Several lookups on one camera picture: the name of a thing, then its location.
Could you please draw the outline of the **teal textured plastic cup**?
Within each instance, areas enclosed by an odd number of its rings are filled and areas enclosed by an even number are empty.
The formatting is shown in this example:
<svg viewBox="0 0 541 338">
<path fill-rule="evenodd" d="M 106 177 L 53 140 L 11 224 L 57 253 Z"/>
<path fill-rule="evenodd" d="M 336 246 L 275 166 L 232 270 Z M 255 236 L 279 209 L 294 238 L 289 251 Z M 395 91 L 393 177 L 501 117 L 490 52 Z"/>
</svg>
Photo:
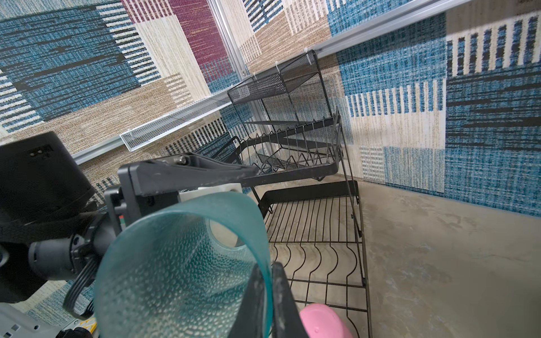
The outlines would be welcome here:
<svg viewBox="0 0 541 338">
<path fill-rule="evenodd" d="M 266 226 L 254 200 L 208 194 L 128 226 L 109 246 L 95 283 L 103 337 L 228 337 L 257 264 L 270 287 Z"/>
</svg>

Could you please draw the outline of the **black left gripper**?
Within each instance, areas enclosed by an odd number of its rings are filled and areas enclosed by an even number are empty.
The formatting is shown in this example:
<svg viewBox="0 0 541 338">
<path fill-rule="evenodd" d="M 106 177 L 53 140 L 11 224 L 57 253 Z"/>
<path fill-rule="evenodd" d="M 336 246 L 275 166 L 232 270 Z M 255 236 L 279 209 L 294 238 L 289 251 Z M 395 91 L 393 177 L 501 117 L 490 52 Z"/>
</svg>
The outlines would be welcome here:
<svg viewBox="0 0 541 338">
<path fill-rule="evenodd" d="M 178 191 L 240 183 L 256 176 L 255 166 L 224 163 L 193 153 L 166 156 L 118 169 L 119 183 L 104 198 L 114 230 L 179 202 Z"/>
</svg>

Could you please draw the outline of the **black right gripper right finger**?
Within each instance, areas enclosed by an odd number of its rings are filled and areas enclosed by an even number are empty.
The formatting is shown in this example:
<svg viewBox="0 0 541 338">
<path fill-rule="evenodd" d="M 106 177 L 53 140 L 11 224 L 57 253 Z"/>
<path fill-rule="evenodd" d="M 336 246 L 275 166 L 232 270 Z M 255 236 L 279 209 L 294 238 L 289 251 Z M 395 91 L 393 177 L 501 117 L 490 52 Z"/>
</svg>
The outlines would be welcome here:
<svg viewBox="0 0 541 338">
<path fill-rule="evenodd" d="M 290 283 L 283 265 L 275 262 L 273 273 L 273 325 L 274 338 L 308 338 L 301 321 L 297 305 L 290 289 Z"/>
</svg>

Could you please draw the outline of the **pink plastic cup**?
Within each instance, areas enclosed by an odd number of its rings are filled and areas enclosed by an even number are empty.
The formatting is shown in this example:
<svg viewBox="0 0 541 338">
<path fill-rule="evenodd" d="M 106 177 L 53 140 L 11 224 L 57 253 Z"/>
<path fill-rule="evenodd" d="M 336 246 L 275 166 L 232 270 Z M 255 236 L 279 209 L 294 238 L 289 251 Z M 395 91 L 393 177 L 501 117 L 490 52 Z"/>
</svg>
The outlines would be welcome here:
<svg viewBox="0 0 541 338">
<path fill-rule="evenodd" d="M 310 338 L 353 338 L 342 319 L 325 304 L 310 304 L 300 311 L 300 319 Z"/>
</svg>

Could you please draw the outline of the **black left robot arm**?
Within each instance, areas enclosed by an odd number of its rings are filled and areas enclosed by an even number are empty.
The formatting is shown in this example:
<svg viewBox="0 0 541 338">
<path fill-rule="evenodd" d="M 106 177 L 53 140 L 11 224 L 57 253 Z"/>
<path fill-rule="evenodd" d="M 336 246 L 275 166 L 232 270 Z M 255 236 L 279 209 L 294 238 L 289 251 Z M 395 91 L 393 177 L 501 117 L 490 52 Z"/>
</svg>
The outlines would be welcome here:
<svg viewBox="0 0 541 338">
<path fill-rule="evenodd" d="M 63 309 L 85 320 L 77 299 L 96 277 L 109 245 L 128 226 L 180 201 L 182 190 L 240 183 L 252 166 L 184 153 L 128 163 L 117 185 L 95 188 L 54 132 L 1 147 L 1 301 L 29 299 L 49 280 L 71 281 Z"/>
</svg>

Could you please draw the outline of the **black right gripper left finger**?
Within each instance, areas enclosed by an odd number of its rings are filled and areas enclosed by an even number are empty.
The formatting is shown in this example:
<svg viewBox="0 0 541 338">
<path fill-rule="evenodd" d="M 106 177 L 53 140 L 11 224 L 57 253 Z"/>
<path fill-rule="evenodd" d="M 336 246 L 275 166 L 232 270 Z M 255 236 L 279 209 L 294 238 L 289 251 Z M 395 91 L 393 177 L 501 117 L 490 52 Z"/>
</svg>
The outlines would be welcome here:
<svg viewBox="0 0 541 338">
<path fill-rule="evenodd" d="M 270 287 L 260 267 L 255 264 L 228 337 L 263 338 L 269 336 L 268 315 L 272 315 L 269 310 L 271 305 L 269 291 Z"/>
</svg>

